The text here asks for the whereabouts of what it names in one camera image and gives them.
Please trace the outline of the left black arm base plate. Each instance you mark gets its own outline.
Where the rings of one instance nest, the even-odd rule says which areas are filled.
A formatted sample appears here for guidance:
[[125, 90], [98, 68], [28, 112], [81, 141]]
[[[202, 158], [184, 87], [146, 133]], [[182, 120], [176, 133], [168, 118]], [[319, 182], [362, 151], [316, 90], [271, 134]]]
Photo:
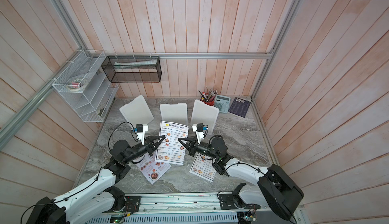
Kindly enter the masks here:
[[113, 207], [104, 211], [104, 213], [109, 212], [126, 212], [126, 213], [135, 213], [139, 211], [141, 196], [125, 196], [115, 199]]

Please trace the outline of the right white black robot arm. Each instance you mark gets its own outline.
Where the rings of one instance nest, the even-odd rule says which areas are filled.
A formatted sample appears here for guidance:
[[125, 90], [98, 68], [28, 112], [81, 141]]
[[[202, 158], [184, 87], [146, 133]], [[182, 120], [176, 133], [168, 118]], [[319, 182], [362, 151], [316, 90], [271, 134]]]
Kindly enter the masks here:
[[190, 156], [195, 153], [208, 156], [218, 174], [245, 181], [232, 193], [237, 208], [267, 206], [281, 219], [297, 223], [293, 214], [304, 193], [280, 166], [272, 164], [270, 167], [259, 167], [240, 161], [228, 153], [221, 135], [213, 136], [208, 143], [199, 143], [197, 137], [179, 138], [178, 142], [188, 150]]

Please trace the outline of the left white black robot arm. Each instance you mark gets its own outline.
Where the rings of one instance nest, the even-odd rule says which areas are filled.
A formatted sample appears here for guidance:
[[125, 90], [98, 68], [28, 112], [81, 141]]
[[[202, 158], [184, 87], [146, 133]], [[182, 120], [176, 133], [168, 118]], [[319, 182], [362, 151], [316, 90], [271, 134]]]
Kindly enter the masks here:
[[145, 154], [152, 156], [165, 136], [149, 136], [133, 147], [117, 141], [111, 159], [98, 174], [78, 187], [53, 199], [45, 197], [31, 206], [29, 224], [83, 224], [108, 210], [122, 211], [126, 198], [115, 185], [130, 171], [129, 163]]

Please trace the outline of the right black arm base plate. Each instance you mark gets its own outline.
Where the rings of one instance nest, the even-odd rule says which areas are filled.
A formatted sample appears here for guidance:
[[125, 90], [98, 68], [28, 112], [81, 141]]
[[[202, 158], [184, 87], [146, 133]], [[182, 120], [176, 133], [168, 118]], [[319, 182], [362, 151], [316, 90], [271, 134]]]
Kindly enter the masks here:
[[217, 198], [220, 203], [220, 208], [222, 210], [232, 210], [232, 209], [261, 209], [260, 205], [256, 204], [246, 204], [239, 197], [238, 194], [226, 194], [224, 192], [219, 192]]

